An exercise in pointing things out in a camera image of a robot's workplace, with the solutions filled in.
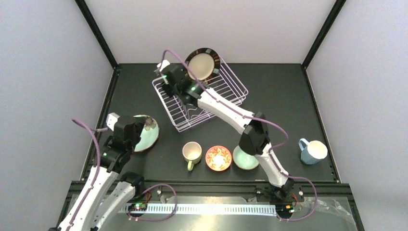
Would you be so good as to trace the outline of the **green flower plate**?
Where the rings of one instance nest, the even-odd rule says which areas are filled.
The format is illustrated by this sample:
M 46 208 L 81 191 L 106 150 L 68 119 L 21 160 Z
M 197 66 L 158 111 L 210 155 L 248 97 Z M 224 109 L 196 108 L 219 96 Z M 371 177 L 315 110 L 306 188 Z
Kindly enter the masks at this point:
M 141 140 L 134 149 L 134 152 L 138 153 L 151 148 L 157 142 L 160 128 L 157 121 L 149 115 L 135 115 L 134 117 L 143 117 L 146 120 L 140 135 Z

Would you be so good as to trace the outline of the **white wire dish rack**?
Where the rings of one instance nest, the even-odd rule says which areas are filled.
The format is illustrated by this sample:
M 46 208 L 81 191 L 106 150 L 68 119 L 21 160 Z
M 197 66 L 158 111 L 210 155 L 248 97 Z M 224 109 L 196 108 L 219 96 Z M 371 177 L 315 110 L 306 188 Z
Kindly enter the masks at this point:
M 215 117 L 211 112 L 199 109 L 190 104 L 185 105 L 177 95 L 168 96 L 163 90 L 164 82 L 162 77 L 158 77 L 152 81 L 152 85 L 171 123 L 178 132 L 183 132 Z M 208 86 L 213 88 L 220 96 L 237 106 L 243 103 L 249 93 L 246 86 L 239 80 L 223 59 L 221 60 L 219 75 L 210 79 Z

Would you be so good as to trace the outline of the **black striped rim dinner plate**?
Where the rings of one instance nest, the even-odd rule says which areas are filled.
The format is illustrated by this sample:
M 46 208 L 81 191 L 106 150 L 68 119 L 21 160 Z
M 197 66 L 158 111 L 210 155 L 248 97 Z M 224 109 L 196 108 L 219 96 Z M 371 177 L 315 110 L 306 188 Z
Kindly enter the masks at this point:
M 186 58 L 185 64 L 193 71 L 198 80 L 210 84 L 219 75 L 221 59 L 215 50 L 199 48 Z

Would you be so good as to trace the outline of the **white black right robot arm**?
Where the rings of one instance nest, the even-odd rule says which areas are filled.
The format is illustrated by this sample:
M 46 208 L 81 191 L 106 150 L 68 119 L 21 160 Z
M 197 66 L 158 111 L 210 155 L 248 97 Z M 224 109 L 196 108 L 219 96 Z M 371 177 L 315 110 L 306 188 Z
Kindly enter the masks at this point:
M 283 201 L 290 196 L 294 185 L 289 173 L 274 154 L 275 146 L 270 142 L 268 125 L 262 112 L 252 113 L 228 101 L 213 88 L 200 80 L 184 75 L 181 64 L 160 62 L 155 72 L 163 78 L 162 84 L 168 96 L 176 96 L 184 105 L 193 105 L 206 110 L 232 126 L 239 134 L 239 147 L 256 158 L 272 186 L 271 198 Z

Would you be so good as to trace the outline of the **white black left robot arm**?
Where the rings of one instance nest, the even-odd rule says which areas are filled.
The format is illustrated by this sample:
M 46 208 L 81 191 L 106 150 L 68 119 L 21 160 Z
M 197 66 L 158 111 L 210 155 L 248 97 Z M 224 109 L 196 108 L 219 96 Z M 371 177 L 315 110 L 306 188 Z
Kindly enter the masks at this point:
M 96 148 L 96 159 L 77 200 L 55 230 L 100 231 L 126 202 L 144 190 L 144 177 L 127 172 L 111 194 L 103 199 L 141 141 L 147 117 L 109 114 L 106 124 L 113 134 L 105 141 L 103 150 L 95 136 L 96 132 L 104 131 L 102 128 L 91 129 L 77 119 L 73 119 L 73 122 L 90 133 Z

